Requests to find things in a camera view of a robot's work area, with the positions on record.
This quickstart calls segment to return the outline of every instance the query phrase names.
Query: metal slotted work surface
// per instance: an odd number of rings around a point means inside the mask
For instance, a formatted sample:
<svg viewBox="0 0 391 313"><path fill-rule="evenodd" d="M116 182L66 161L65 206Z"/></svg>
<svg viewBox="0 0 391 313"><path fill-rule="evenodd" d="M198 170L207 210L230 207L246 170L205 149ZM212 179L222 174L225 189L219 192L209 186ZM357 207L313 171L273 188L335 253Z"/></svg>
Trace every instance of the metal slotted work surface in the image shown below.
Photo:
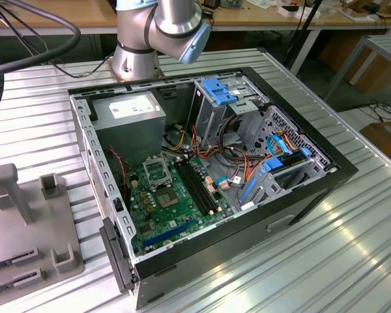
<svg viewBox="0 0 391 313"><path fill-rule="evenodd" d="M391 36L369 36L366 45L391 62Z"/></svg>
<svg viewBox="0 0 391 313"><path fill-rule="evenodd" d="M140 312L391 311L391 163L266 53L204 53L190 66L168 57L160 62L166 75L253 67L359 172L303 221ZM66 69L82 72L96 64ZM0 164L14 162L19 181L49 172L65 177L85 271L7 303L0 312L133 312L133 298L119 293L98 234L102 220L66 94L67 88L112 82L109 71L102 67L90 78L73 80L36 67L6 79Z"/></svg>

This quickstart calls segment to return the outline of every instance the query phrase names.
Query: green motherboard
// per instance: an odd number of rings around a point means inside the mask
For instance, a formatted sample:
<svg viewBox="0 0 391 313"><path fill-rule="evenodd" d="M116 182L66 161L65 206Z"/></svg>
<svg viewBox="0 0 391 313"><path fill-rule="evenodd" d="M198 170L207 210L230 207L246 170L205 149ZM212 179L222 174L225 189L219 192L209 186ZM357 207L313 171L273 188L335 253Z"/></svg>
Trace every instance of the green motherboard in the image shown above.
<svg viewBox="0 0 391 313"><path fill-rule="evenodd" d="M169 170L171 183L167 186L159 186L156 190L151 189L143 166L127 175L131 197L130 216L137 230L132 244L137 256L156 250L162 245L168 245L233 215L233 210L222 191L216 189L211 193L208 189L208 184L205 182L208 173L200 159L194 157L187 161L186 166L190 171L194 171L192 175L197 175L199 180L196 182L197 185L205 189L202 191L210 197L207 200L214 204L215 210L209 211L208 214L206 211L199 210L197 201L188 190L191 188L188 184L194 183L194 179L190 182L184 180L186 181L184 183L181 168L177 168L176 162L164 162L164 164ZM151 180L167 176L162 166L147 167L147 170Z"/></svg>

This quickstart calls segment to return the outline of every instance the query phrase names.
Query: floor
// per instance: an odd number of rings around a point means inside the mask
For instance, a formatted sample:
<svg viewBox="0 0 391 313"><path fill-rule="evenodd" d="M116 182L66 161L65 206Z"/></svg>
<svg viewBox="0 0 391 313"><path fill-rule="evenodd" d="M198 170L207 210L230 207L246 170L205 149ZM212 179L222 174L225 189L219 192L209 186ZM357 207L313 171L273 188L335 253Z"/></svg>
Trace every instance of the floor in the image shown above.
<svg viewBox="0 0 391 313"><path fill-rule="evenodd" d="M291 39L290 32L280 32L283 35L281 41L278 41L278 35L269 31L249 32L244 39L243 48L255 48L258 46L264 47L278 61L282 62L285 50ZM335 72L326 64L318 59L307 58L298 72L298 77L317 95L324 95L331 79ZM332 96L328 104L337 112L350 110L357 105L369 104L371 99L375 98L382 101L386 98L386 94L365 95L356 87L349 85L343 80L336 90L336 94Z"/></svg>

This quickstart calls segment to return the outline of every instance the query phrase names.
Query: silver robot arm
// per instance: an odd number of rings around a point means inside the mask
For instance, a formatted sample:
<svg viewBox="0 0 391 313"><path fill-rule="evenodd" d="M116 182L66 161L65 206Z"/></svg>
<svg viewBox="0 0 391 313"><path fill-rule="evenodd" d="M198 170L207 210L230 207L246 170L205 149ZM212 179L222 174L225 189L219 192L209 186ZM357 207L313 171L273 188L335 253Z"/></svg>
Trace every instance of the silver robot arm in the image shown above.
<svg viewBox="0 0 391 313"><path fill-rule="evenodd" d="M159 76L156 51L191 64L209 39L210 25L195 0L118 0L116 10L112 67L118 80Z"/></svg>

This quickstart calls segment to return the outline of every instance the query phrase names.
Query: blue plastic clip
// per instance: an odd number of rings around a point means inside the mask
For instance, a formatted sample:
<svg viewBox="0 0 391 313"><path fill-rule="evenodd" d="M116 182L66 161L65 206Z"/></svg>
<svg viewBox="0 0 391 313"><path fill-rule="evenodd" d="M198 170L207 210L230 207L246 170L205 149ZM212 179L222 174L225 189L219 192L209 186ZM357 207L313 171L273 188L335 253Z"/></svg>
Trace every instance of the blue plastic clip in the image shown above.
<svg viewBox="0 0 391 313"><path fill-rule="evenodd" d="M308 157L311 155L310 150L307 149L307 148L301 148L301 152L302 152L302 154L303 154L306 158L308 158Z"/></svg>
<svg viewBox="0 0 391 313"><path fill-rule="evenodd" d="M201 80L201 84L207 90L210 96L214 97L217 105L222 106L237 101L237 97L232 96L226 89L226 86L216 78Z"/></svg>
<svg viewBox="0 0 391 313"><path fill-rule="evenodd" d="M272 158L264 161L262 165L267 172L270 172L272 170L275 170L276 168L280 168L283 164L277 158Z"/></svg>
<svg viewBox="0 0 391 313"><path fill-rule="evenodd" d="M271 135L267 139L267 147L268 147L268 150L271 153L271 155L275 155L275 152L274 152L274 150L272 148L272 145L271 145L271 140L272 139L276 140L276 142L278 142L278 145L280 145L280 147L281 147L283 152L288 153L289 155L293 154L293 152L290 149L287 148L287 146L285 145L284 141L280 137L278 137L276 135Z"/></svg>

